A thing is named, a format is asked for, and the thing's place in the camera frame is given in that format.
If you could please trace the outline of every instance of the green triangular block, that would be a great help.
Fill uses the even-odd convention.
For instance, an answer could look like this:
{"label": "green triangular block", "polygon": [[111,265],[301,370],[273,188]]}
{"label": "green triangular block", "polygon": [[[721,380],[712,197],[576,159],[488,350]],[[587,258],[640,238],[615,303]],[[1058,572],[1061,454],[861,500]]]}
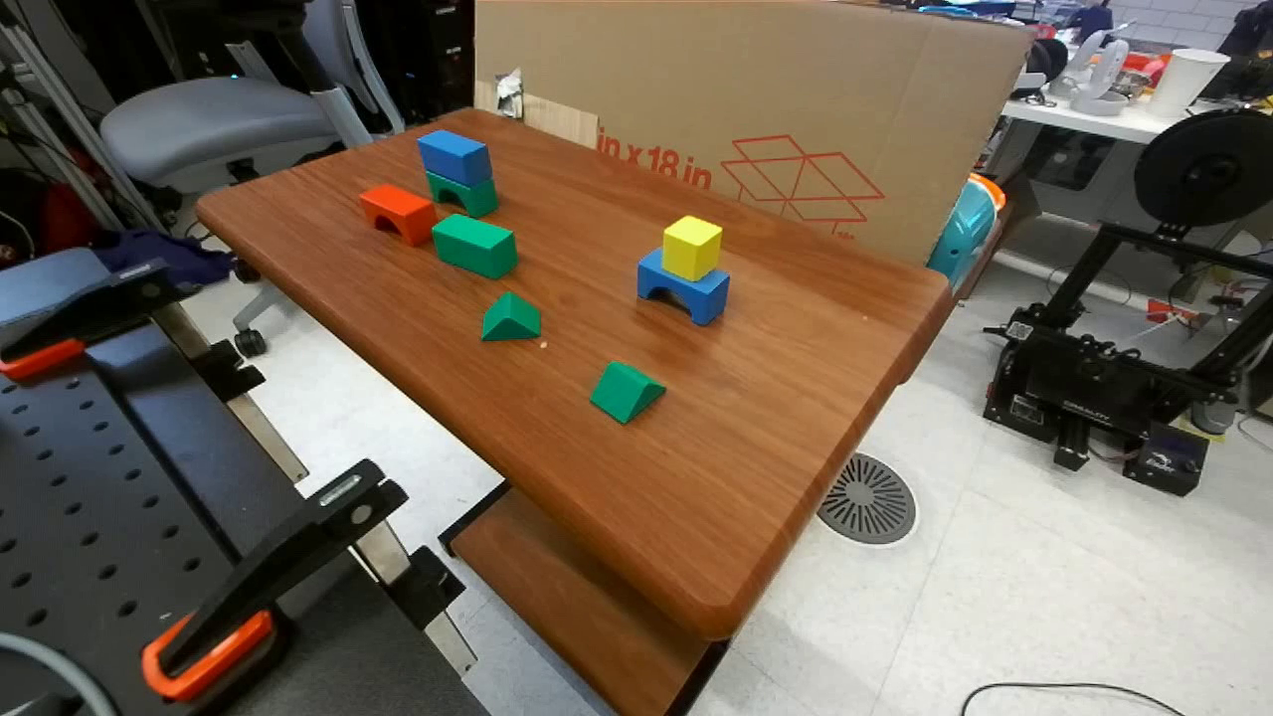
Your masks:
{"label": "green triangular block", "polygon": [[480,340],[525,340],[540,336],[540,311],[530,307],[521,294],[503,294],[480,319]]}
{"label": "green triangular block", "polygon": [[668,388],[656,378],[640,375],[637,364],[610,360],[601,370],[601,380],[594,384],[594,405],[611,423],[634,423],[666,395]]}

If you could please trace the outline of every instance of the metal plate with holes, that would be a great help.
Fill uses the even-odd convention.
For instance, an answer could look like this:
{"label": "metal plate with holes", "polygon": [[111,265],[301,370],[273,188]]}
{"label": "metal plate with holes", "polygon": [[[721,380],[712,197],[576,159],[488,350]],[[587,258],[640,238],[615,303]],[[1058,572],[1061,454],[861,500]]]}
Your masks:
{"label": "metal plate with holes", "polygon": [[[125,713],[187,713],[138,681],[145,645],[229,572],[95,370],[0,378],[0,631],[73,656]],[[69,693],[0,656],[0,709]]]}
{"label": "metal plate with holes", "polygon": [[818,506],[818,517],[851,539],[892,546],[911,534],[916,498],[892,464],[854,454]]}

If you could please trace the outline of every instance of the floor drain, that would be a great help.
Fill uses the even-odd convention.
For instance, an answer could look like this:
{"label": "floor drain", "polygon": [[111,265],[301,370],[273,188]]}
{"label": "floor drain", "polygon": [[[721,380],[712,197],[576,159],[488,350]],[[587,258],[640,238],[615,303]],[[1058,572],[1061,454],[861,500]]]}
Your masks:
{"label": "floor drain", "polygon": [[818,506],[818,517],[851,539],[892,546],[911,534],[916,498],[892,464],[854,454]]}

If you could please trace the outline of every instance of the black 3d printer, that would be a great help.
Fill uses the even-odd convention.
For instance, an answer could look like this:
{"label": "black 3d printer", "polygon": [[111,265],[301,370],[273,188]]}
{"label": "black 3d printer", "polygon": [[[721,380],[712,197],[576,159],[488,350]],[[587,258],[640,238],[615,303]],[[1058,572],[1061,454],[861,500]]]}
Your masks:
{"label": "black 3d printer", "polygon": [[1273,282],[1240,307],[1240,322],[1189,370],[1166,370],[1138,350],[1089,334],[1066,334],[1083,314],[1083,291],[1117,245],[1160,250],[1176,265],[1208,261],[1273,279],[1268,261],[1189,244],[1189,226],[1235,221],[1273,197],[1273,120],[1256,111],[1208,111],[1160,131],[1132,165],[1138,204],[1160,221],[1155,236],[1102,226],[1052,303],[1018,307],[1004,334],[985,416],[1037,440],[1053,462],[1083,468],[1089,435],[1102,428],[1130,456],[1125,476],[1166,492],[1189,492],[1204,464],[1204,436],[1170,425],[1189,405],[1235,395],[1249,356],[1273,334]]}

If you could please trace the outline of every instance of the floor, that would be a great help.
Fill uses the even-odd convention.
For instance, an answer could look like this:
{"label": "floor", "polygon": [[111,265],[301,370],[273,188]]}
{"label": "floor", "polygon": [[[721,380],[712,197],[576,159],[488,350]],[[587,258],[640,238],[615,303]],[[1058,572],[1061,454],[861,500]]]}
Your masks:
{"label": "floor", "polygon": [[[1089,462],[1052,464],[1041,440],[979,416],[1010,307],[1048,282],[989,269],[919,375],[894,388],[863,454],[894,464],[919,525],[899,546],[854,546],[813,519],[692,713],[699,716],[939,716],[985,681],[1110,681],[1189,716],[1273,709],[1273,428],[1240,423],[1215,445],[1195,498],[1166,498]],[[210,336],[247,298],[227,282],[191,303]],[[497,472],[363,364],[313,319],[268,314],[273,416],[313,476],[375,456],[411,490],[406,546],[432,546]],[[1208,334],[1144,331],[1095,303],[1085,331],[1185,360]],[[605,713],[525,626],[454,565],[471,592],[454,622],[476,648],[464,683],[488,713]],[[985,693],[976,716],[1144,716],[1115,693]]]}

